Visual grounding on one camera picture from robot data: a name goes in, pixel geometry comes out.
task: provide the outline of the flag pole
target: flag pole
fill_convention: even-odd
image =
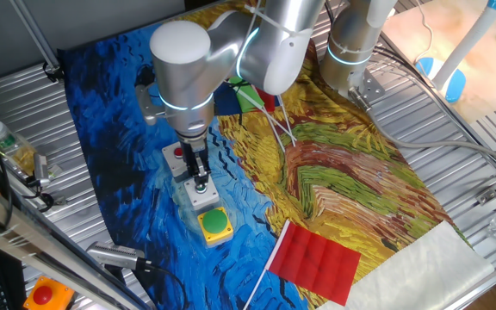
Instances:
[[[248,308],[248,306],[250,305],[250,301],[251,299],[254,297],[254,294],[256,293],[257,291],[257,287],[259,286],[259,283],[262,281],[262,279],[264,278],[264,275],[265,275],[265,271],[267,271],[265,268],[263,268],[263,271],[262,271],[262,274],[259,276],[259,279],[257,279],[257,282],[256,282],[256,287],[251,291],[251,294],[250,294],[250,297],[248,297],[248,301],[246,301],[245,303],[245,307],[242,308],[242,310],[246,310]]]
[[[259,276],[259,279],[257,279],[256,287],[254,287],[254,289],[251,291],[250,297],[248,297],[248,301],[246,301],[245,306],[242,308],[243,310],[246,310],[250,305],[250,301],[254,297],[254,294],[257,291],[257,287],[259,286],[259,283],[264,278],[265,271],[267,271],[270,268],[271,263],[273,263],[273,259],[275,258],[276,253],[279,251],[279,248],[281,247],[282,240],[284,239],[284,235],[286,235],[286,231],[288,230],[289,225],[290,225],[290,220],[286,220],[286,223],[284,223],[284,227],[282,228],[281,235],[279,236],[279,239],[276,241],[276,245],[273,248],[273,251],[271,252],[271,256],[267,260],[267,263],[265,264],[265,267],[263,268],[262,274]]]

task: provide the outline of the green button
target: green button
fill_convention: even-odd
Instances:
[[[221,233],[227,226],[227,216],[218,209],[208,211],[204,214],[202,225],[209,233]]]

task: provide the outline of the white pole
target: white pole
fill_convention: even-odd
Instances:
[[[257,279],[256,287],[251,291],[250,297],[248,297],[248,301],[246,301],[245,307],[242,308],[243,310],[246,310],[248,308],[248,306],[250,305],[251,299],[254,298],[254,294],[257,291],[257,287],[259,286],[259,283],[264,278],[265,271],[267,271],[267,270],[266,269],[263,269],[262,274],[259,276],[259,279]]]
[[[432,84],[437,90],[442,90],[445,83],[456,70],[456,67],[461,64],[461,61],[468,55],[470,50],[474,48],[475,44],[483,37],[487,30],[493,25],[496,20],[496,9],[487,7],[481,13],[474,26],[464,36],[461,43],[456,46],[455,50],[445,60],[445,64],[439,69],[439,72],[432,80]]]
[[[282,228],[281,235],[279,236],[279,239],[276,241],[275,247],[271,252],[271,256],[269,256],[269,259],[267,260],[267,263],[263,268],[261,276],[259,276],[259,279],[257,279],[256,287],[251,291],[250,297],[248,297],[248,301],[246,301],[243,310],[246,310],[248,308],[248,305],[250,305],[250,301],[254,297],[254,294],[257,291],[257,287],[259,286],[259,283],[264,278],[265,271],[267,271],[271,267],[271,263],[273,263],[273,259],[275,258],[276,253],[279,251],[279,247],[281,247],[282,240],[284,239],[284,235],[286,235],[286,231],[288,230],[289,226],[290,226],[290,220],[286,220],[286,222],[284,223],[284,227]]]
[[[13,8],[15,8],[16,13],[21,18],[21,21],[24,24],[24,27],[26,27],[27,31],[30,33],[30,36],[32,36],[35,45],[40,50],[40,53],[47,62],[49,68],[60,68],[60,63],[57,60],[57,56],[55,56],[53,49],[47,42],[45,35],[43,35],[43,33],[41,32],[41,29],[35,21],[34,17],[32,16],[32,14],[30,14],[30,11],[28,10],[28,7],[24,3],[24,1],[10,0],[10,3],[13,5]]]

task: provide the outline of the white cloth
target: white cloth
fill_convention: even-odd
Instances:
[[[318,310],[444,309],[494,271],[447,222],[442,222],[357,282],[345,307]]]

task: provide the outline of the blue painted fabric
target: blue painted fabric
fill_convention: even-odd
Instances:
[[[172,181],[162,155],[176,134],[166,121],[146,125],[134,93],[152,68],[148,42],[157,27],[59,51],[69,108],[112,240],[141,249],[177,275],[186,286],[189,309],[239,309],[276,243],[264,214],[271,201],[254,189],[214,120],[209,162],[235,234],[223,245],[205,246],[183,188]],[[151,94],[161,104],[158,90]],[[156,276],[142,284],[159,309],[182,306],[181,289],[171,279]],[[251,304],[253,309],[308,306],[294,284],[270,273]]]

